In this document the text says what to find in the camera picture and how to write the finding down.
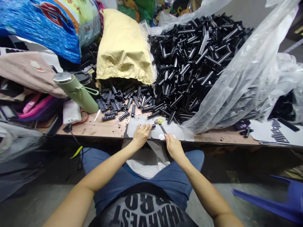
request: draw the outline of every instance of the black t-shirt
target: black t-shirt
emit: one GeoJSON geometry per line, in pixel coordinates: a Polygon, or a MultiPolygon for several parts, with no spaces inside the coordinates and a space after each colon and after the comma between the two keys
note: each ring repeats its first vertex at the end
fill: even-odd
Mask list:
{"type": "Polygon", "coordinates": [[[89,227],[197,227],[162,188],[148,182],[122,192],[89,227]]]}

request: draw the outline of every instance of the hand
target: hand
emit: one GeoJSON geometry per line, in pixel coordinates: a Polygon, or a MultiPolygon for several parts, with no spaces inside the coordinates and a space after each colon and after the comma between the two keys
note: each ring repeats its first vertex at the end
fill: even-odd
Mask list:
{"type": "Polygon", "coordinates": [[[181,142],[174,138],[173,134],[164,134],[166,140],[166,146],[170,156],[179,164],[180,161],[185,160],[186,156],[184,154],[181,142]]]}
{"type": "Polygon", "coordinates": [[[141,124],[137,125],[133,140],[132,140],[132,144],[135,145],[136,149],[139,150],[141,147],[144,146],[144,144],[146,143],[148,136],[151,132],[152,129],[152,125],[150,124],[144,124],[141,127],[141,124]]]}

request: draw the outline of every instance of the bottle handle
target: bottle handle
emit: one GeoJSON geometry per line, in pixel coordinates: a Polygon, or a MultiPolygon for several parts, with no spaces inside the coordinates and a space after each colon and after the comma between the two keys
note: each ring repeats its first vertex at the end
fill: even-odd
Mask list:
{"type": "Polygon", "coordinates": [[[99,91],[95,90],[95,89],[92,89],[92,88],[88,88],[88,87],[84,87],[82,84],[78,85],[76,87],[77,89],[82,89],[84,91],[87,91],[88,93],[92,94],[92,95],[99,95],[99,91]]]}

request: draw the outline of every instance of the person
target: person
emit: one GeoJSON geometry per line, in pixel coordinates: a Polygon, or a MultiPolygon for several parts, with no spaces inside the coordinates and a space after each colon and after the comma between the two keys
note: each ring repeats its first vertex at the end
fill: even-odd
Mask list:
{"type": "Polygon", "coordinates": [[[45,227],[83,226],[94,198],[96,217],[89,227],[101,226],[197,226],[185,213],[194,189],[214,226],[243,226],[227,202],[200,173],[204,154],[184,153],[181,142],[165,135],[174,159],[153,178],[135,178],[122,165],[146,143],[152,125],[138,125],[133,140],[116,154],[86,148],[83,168],[87,174],[68,194],[45,227]]]}

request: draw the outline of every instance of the wooden table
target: wooden table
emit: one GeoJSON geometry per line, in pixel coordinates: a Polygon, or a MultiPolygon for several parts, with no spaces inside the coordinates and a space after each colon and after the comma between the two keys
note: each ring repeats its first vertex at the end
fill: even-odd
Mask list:
{"type": "MultiPolygon", "coordinates": [[[[136,115],[150,115],[150,113],[141,113],[139,109],[136,109],[136,115]]],[[[90,114],[87,122],[74,125],[73,134],[75,136],[84,136],[84,137],[103,137],[103,138],[124,138],[127,137],[125,134],[127,124],[129,123],[130,116],[121,122],[117,122],[116,119],[101,122],[101,117],[104,117],[103,113],[100,113],[98,119],[96,120],[95,125],[93,125],[96,113],[90,114]]],[[[57,132],[57,135],[71,135],[70,133],[65,133],[63,128],[66,125],[62,125],[57,132]]],[[[37,128],[36,130],[41,133],[46,133],[48,128],[37,128]]],[[[205,133],[194,135],[195,142],[202,143],[212,143],[212,144],[233,144],[233,145],[260,145],[258,141],[254,140],[251,135],[248,138],[244,138],[236,132],[233,127],[228,127],[225,129],[213,129],[205,133]]]]}

